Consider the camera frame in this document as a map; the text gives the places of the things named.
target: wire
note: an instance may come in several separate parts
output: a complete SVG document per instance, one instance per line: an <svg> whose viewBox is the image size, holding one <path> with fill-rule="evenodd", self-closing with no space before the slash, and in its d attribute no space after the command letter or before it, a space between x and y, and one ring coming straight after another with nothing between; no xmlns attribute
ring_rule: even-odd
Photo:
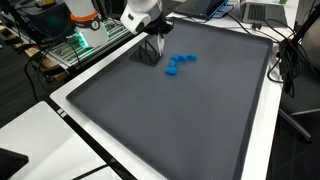
<svg viewBox="0 0 320 180"><path fill-rule="evenodd" d="M162 11L162 8L163 8L162 0L158 0L158 6L160 11Z"/></svg>
<svg viewBox="0 0 320 180"><path fill-rule="evenodd" d="M31 77L30 77L30 75L29 75L29 73L28 73L28 65L29 65L29 63L30 63L30 61L31 61L31 58L33 58L33 56L31 56L31 57L28 59L27 63L24 65L24 72L25 72L25 74L26 74L26 76L27 76L27 78L28 78L28 80L29 80L29 82L30 82L34 100L35 100L36 102L39 102L38 97L37 97L36 89L34 88L33 81L32 81L32 79L31 79Z"/></svg>
<svg viewBox="0 0 320 180"><path fill-rule="evenodd" d="M268 23L268 21L275 21L275 22L277 22L277 23L280 23L280 24L286 26L287 28L289 28L289 29L291 30L291 32L292 32L293 35L296 34L296 32L295 32L290 26L288 26L287 24L285 24L285 23L283 23L283 22L281 22L281 21L279 21L279 20L276 20L276 19L266 19L266 23Z"/></svg>
<svg viewBox="0 0 320 180"><path fill-rule="evenodd" d="M227 16L231 17L234 21L236 21L245 32L247 32L248 34L251 34L245 27L243 27L243 25L236 18L234 18L230 14L227 14Z"/></svg>
<svg viewBox="0 0 320 180"><path fill-rule="evenodd" d="M40 75L40 67L41 67L42 62L44 61L44 59L47 57L47 54L51 51L51 49L52 49L58 42L59 42L59 39L50 46L50 48L47 50L47 52L44 53L44 55L42 56L41 60L39 61L38 67L37 67L37 78L38 78L39 84L41 85L41 87L42 87L45 91L47 91L47 92L49 92L49 93L51 93L51 91L50 91L49 89L47 89L44 84L42 84L42 81L41 81L41 79L40 79L40 76L39 76L39 75Z"/></svg>
<svg viewBox="0 0 320 180"><path fill-rule="evenodd" d="M22 41L22 38L21 38L21 32L20 32L20 28L19 28L19 26L18 26L18 23L17 23L17 21L16 21L15 18L13 18L13 20L14 20L14 24L15 24L16 27L17 27L17 31L18 31L18 36L19 36L20 43L23 44L23 41Z"/></svg>
<svg viewBox="0 0 320 180"><path fill-rule="evenodd" d="M52 34L48 34L48 33L45 33L45 32L43 32L43 31L41 31L41 30L40 30L37 26L35 26L31 21L29 21L29 24L30 24L34 29L36 29L36 31L38 31L39 33L53 38L52 41L54 41L54 40L56 40L56 39L59 39L59 38L60 38L61 36L63 36L63 35L67 32L67 30L68 30L69 28L71 28L71 26L72 26L72 22L71 22L71 21L68 21L68 24L67 24L66 28L63 30L63 32L62 32L61 34L57 35L57 36L54 36L54 35L52 35Z"/></svg>
<svg viewBox="0 0 320 180"><path fill-rule="evenodd" d="M239 29L239 28L242 29L242 27L225 27L224 29ZM265 32L262 32L262 31L260 31L260 30L255 30L255 29L252 29L252 28L246 28L246 29L247 29L247 30L253 30L253 31L255 31L255 32L261 33L261 34L269 37L270 39L274 40L274 41L272 41L273 43L280 43L279 40L277 40L276 38L272 37L271 35L269 35L269 34L267 34L267 33L265 33Z"/></svg>
<svg viewBox="0 0 320 180"><path fill-rule="evenodd" d="M34 8L34 7L37 7L37 6L24 6L24 7L18 7L17 9Z"/></svg>
<svg viewBox="0 0 320 180"><path fill-rule="evenodd" d="M310 10L308 10L308 11L304 14L304 16L303 16L303 23L306 22L306 20L310 17L311 13L312 13L319 5L320 5L320 4L317 4L316 6L311 7Z"/></svg>
<svg viewBox="0 0 320 180"><path fill-rule="evenodd" d="M281 35L284 38L284 40L279 44L280 57L277 60L277 62L275 63L275 65L268 71L268 73L267 73L268 79L273 82L277 82L277 83L285 83L285 86L284 86L285 92L288 93L289 96L293 98L294 93L295 93L293 80L295 78L297 78L301 73L300 62L305 63L307 65L307 67L312 70L314 75L317 76L318 74L317 74L316 70L314 69L314 67L311 65L306 51L299 43L296 46L294 46L287 37L285 37L283 34L281 34L275 28L270 26L270 24L268 23L268 20L266 20L265 22L266 22L267 26L269 26L269 28L271 28L273 31L275 31L276 33L278 33L279 35ZM293 32L293 34L295 34L294 31L289 26L287 26L287 27ZM280 73L282 73L281 76L282 76L282 79L284 79L284 80L283 81L276 81L270 77L270 74L272 73L274 68L280 63L280 61L281 61L281 63L284 63L283 66L280 65Z"/></svg>
<svg viewBox="0 0 320 180"><path fill-rule="evenodd" d="M114 18L112 17L112 2L111 0L105 0L105 7L106 7L106 13L108 14L108 19L111 19L114 23L114 25L119 25L119 23L117 23Z"/></svg>
<svg viewBox="0 0 320 180"><path fill-rule="evenodd" d="M69 43L68 41L66 41L66 42L67 42L67 44L69 44L69 46L72 48L72 50L73 50L74 54L76 55L79 66L80 66L80 67L82 67L82 65L81 65L81 61L80 61L80 58L79 58L79 56L78 56L77 51L74 49L74 47L72 46L72 44L71 44L71 43Z"/></svg>
<svg viewBox="0 0 320 180"><path fill-rule="evenodd" d="M312 2L312 5L311 5L311 8L310 8L310 10L309 10L309 17L311 16L311 13L312 13L312 9L314 8L314 4L316 3L316 0L313 0L313 2Z"/></svg>
<svg viewBox="0 0 320 180"><path fill-rule="evenodd" d="M227 6L232 7L230 11L224 12L224 11L219 10L219 12L223 12L224 14L223 14L221 17L212 17L212 18L213 18L213 19L222 19L222 18L226 17L226 16L227 16L228 14L230 14L234 9L237 8L238 4L239 4L238 1L237 1L236 6L234 6L234 5L229 5L229 4L228 4Z"/></svg>

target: gray mat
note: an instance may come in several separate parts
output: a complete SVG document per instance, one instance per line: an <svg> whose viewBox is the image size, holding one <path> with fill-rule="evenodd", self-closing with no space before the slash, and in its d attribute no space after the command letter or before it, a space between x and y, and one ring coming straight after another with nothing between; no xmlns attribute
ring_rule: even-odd
<svg viewBox="0 0 320 180"><path fill-rule="evenodd" d="M271 47L176 20L157 66L129 60L134 46L67 99L168 179L240 179ZM172 53L198 60L169 76Z"/></svg>

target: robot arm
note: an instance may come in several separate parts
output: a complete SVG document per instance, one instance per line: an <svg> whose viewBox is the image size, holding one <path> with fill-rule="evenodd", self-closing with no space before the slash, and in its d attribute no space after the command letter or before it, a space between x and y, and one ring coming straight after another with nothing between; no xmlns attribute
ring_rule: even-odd
<svg viewBox="0 0 320 180"><path fill-rule="evenodd" d="M164 34L173 29L173 22L164 17L161 0L128 0L121 22L133 34L144 31L158 35L159 53L162 55Z"/></svg>

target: blue toy block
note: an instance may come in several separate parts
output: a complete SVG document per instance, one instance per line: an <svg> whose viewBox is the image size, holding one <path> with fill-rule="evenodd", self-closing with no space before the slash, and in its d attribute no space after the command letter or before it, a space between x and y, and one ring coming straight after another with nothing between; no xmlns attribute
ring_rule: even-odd
<svg viewBox="0 0 320 180"><path fill-rule="evenodd" d="M179 56L179 60L180 60L181 62L187 62L187 60L188 60L188 55L186 55L186 54L181 54L181 55Z"/></svg>
<svg viewBox="0 0 320 180"><path fill-rule="evenodd" d="M171 60L169 62L169 67L176 67L176 65L177 65L177 62L175 62L174 60Z"/></svg>
<svg viewBox="0 0 320 180"><path fill-rule="evenodd" d="M175 62L178 62L179 61L179 54L172 54L171 60L175 61Z"/></svg>
<svg viewBox="0 0 320 180"><path fill-rule="evenodd" d="M190 54L190 55L188 56L188 59L189 59L190 61L195 61L195 60L197 60L197 55L196 55L196 54Z"/></svg>
<svg viewBox="0 0 320 180"><path fill-rule="evenodd" d="M178 73L178 70L175 67L167 67L164 72L169 75L176 75Z"/></svg>

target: white desk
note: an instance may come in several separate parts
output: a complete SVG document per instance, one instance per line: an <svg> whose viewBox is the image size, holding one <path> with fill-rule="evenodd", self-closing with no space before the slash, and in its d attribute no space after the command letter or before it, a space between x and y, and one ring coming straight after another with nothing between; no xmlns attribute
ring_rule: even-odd
<svg viewBox="0 0 320 180"><path fill-rule="evenodd" d="M287 21L291 27L294 26L298 3L299 0L289 0L288 4L285 6ZM239 5L232 14L239 14L237 17L240 17ZM207 22L207 25L218 27L239 27L236 22L228 17L219 20L210 20ZM269 28L263 27L261 30L281 40L281 38L272 30L269 30ZM287 29L279 28L278 30L285 35L291 34L291 32ZM136 178L146 180L164 179L161 174L126 149L111 135L102 130L66 100L66 96L70 92L92 77L94 74L99 72L102 68L119 57L145 36L146 34L144 33L137 36L109 56L105 57L93 67L80 74L71 82L52 93L50 97ZM270 60L270 65L272 64L271 62L274 61L275 56L273 55ZM266 177L280 98L281 86L279 84L270 82L265 77L248 146L247 157L242 175L243 180L262 180Z"/></svg>
<svg viewBox="0 0 320 180"><path fill-rule="evenodd" d="M0 147L27 155L11 179L72 179L106 163L45 102L0 129ZM109 167L87 180L121 178Z"/></svg>

